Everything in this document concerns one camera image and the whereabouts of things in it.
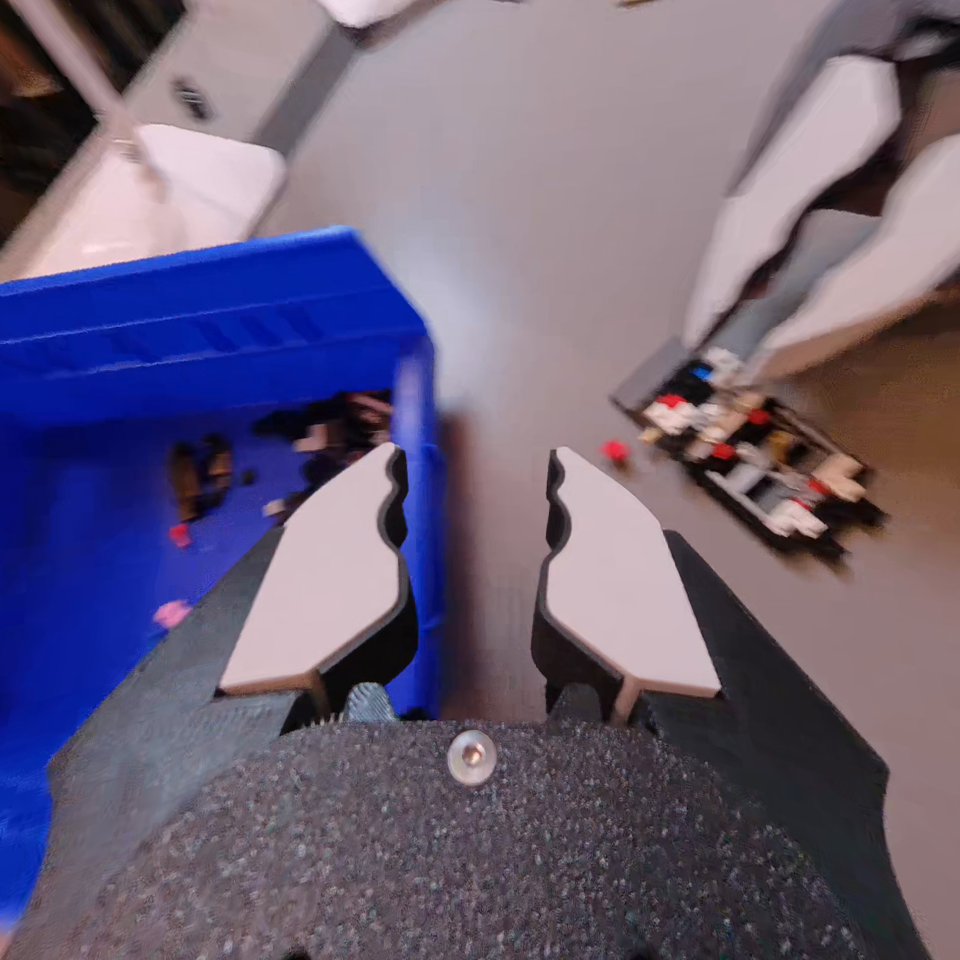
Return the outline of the white paper sheets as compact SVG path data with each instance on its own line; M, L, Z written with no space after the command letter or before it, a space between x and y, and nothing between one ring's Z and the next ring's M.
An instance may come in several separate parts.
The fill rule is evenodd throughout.
M364 31L404 15L415 1L318 1L338 25L352 31Z

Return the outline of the white book stand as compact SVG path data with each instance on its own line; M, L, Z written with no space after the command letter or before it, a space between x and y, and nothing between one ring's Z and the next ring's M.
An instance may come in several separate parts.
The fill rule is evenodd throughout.
M209 249L249 239L278 197L275 150L142 124L53 2L12 2L98 121L2 253L2 282Z

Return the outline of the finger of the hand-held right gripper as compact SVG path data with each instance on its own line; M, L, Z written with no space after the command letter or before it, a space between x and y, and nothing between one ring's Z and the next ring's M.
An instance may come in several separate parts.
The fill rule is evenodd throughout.
M905 318L958 271L959 135L916 156L876 230L821 276L798 310L750 355L746 382L787 378Z
M894 63L829 59L718 212L686 309L681 342L698 347L801 216L894 135L902 101Z

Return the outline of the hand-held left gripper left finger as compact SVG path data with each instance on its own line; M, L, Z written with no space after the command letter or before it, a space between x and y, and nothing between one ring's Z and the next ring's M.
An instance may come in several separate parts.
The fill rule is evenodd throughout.
M218 681L225 697L344 699L414 660L406 455L379 445L286 521Z

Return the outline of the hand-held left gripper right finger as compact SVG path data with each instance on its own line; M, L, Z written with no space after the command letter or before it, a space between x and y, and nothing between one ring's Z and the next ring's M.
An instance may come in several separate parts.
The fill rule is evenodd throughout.
M549 454L547 553L533 662L547 715L635 721L659 697L710 711L722 684L666 532L628 488L568 446Z

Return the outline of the blue plastic bin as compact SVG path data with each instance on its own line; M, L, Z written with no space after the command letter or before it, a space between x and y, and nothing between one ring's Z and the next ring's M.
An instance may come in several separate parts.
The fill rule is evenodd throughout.
M24 914L51 821L46 766L261 535L300 478L257 416L392 393L402 554L419 621L388 684L436 715L443 461L426 324L334 227L2 285L2 926Z

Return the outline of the lego car model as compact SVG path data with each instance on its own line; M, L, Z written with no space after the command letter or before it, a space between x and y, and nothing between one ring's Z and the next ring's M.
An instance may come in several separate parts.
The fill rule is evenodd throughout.
M888 521L869 496L873 471L773 394L738 386L742 366L723 347L674 339L609 400L764 545L839 566L847 533Z

